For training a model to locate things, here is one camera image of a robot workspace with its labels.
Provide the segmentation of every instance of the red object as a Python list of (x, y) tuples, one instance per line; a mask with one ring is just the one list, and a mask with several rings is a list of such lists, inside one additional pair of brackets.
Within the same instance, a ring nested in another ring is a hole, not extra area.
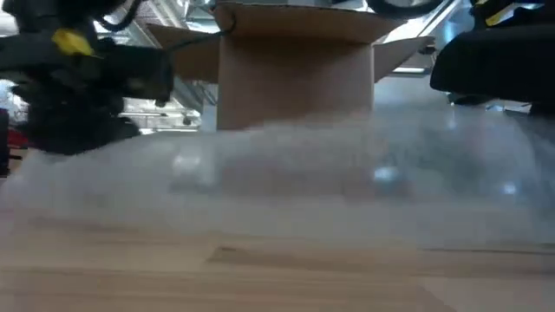
[(8, 146), (23, 148), (27, 147), (28, 144), (29, 141), (23, 134), (14, 129), (8, 130)]

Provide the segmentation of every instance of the cardboard box flap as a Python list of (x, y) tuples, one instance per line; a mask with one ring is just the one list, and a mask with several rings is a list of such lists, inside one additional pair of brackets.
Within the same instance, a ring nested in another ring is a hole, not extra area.
[(220, 29), (232, 26), (232, 36), (313, 37), (372, 43), (405, 21), (368, 12), (306, 6), (219, 3), (214, 12)]
[(433, 37), (424, 36), (376, 44), (374, 46), (374, 82), (378, 82), (381, 78), (389, 75), (416, 51), (433, 40)]
[[(167, 49), (175, 43), (192, 40), (210, 34), (189, 29), (147, 25), (160, 46)], [(183, 80), (201, 80), (218, 83), (219, 71), (219, 38), (191, 44), (173, 54), (175, 73)]]

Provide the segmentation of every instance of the plastic bag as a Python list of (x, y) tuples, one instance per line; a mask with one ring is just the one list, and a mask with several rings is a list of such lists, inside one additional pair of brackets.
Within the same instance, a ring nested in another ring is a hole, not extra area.
[(545, 142), (523, 129), (503, 113), (445, 109), (157, 133), (70, 158), (34, 152), (0, 201), (26, 218), (186, 234), (552, 243), (553, 186), (539, 175), (549, 163), (535, 147)]

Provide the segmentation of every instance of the cardboard box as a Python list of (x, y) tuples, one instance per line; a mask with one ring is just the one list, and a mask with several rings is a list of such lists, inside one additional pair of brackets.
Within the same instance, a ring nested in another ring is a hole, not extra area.
[[(218, 40), (175, 54), (184, 80), (219, 83), (218, 129), (307, 114), (370, 110), (379, 81), (427, 44), (428, 37), (375, 45), (404, 22), (368, 12), (317, 7), (221, 3), (214, 11)], [(162, 47), (200, 34), (148, 28)]]

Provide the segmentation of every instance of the wooden surface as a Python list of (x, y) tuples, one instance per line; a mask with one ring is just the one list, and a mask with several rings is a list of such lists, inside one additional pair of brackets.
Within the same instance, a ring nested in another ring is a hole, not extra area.
[(0, 311), (554, 311), (555, 251), (339, 250), (44, 221), (3, 234)]

